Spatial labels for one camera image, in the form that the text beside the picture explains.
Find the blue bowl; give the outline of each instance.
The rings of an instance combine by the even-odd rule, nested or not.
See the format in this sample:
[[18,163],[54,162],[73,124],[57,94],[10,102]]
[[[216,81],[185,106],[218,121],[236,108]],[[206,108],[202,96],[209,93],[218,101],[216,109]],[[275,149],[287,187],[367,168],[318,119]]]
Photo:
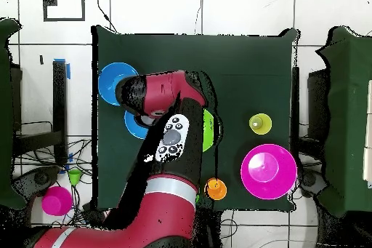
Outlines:
[[148,129],[142,127],[136,123],[134,120],[134,115],[128,111],[124,112],[124,123],[128,131],[135,137],[139,139],[145,139]]
[[120,105],[115,96],[118,82],[129,76],[137,76],[138,72],[126,63],[111,63],[106,65],[98,77],[98,91],[101,98],[111,105]]

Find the blue tape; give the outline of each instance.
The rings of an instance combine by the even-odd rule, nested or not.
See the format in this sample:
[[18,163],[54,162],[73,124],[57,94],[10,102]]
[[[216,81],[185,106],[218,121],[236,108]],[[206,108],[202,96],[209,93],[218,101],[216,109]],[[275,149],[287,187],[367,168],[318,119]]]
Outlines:
[[[66,164],[66,165],[65,165],[65,169],[66,169],[66,170],[69,170],[69,169],[70,169],[70,166],[69,166],[68,164]],[[61,170],[61,171],[60,171],[60,175],[64,175],[65,173],[66,173],[65,170]]]
[[67,76],[67,79],[71,79],[70,63],[66,64],[66,76]]

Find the magenta cup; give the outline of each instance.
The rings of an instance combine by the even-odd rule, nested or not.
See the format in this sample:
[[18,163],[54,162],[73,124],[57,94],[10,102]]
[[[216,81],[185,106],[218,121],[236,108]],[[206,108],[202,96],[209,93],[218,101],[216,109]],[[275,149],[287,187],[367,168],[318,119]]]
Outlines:
[[41,208],[44,212],[53,216],[67,214],[73,205],[70,192],[63,187],[55,186],[49,188],[41,200]]
[[285,148],[264,144],[249,151],[241,164],[240,175],[249,193],[273,200],[291,190],[297,178],[297,166]]

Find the red robot arm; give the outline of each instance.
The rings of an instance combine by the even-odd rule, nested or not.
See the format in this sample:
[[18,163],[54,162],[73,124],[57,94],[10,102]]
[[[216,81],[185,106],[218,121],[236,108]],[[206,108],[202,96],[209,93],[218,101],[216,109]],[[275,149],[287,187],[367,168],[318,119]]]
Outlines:
[[169,107],[174,112],[149,129],[137,158],[146,166],[139,169],[148,171],[137,216],[125,229],[114,231],[52,228],[33,248],[190,248],[206,104],[197,76],[184,71],[136,76],[118,87],[118,100],[136,113],[155,117],[157,110]]

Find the magenta bowl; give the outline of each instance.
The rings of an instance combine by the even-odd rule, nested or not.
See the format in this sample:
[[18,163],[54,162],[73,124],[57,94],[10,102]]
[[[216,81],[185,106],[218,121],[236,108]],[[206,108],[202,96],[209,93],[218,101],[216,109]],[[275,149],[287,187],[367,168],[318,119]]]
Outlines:
[[297,165],[285,148],[263,144],[246,155],[240,176],[244,187],[253,196],[273,200],[291,190],[297,178]]
[[41,200],[41,208],[44,212],[53,216],[67,214],[73,205],[71,193],[63,187],[49,188]]

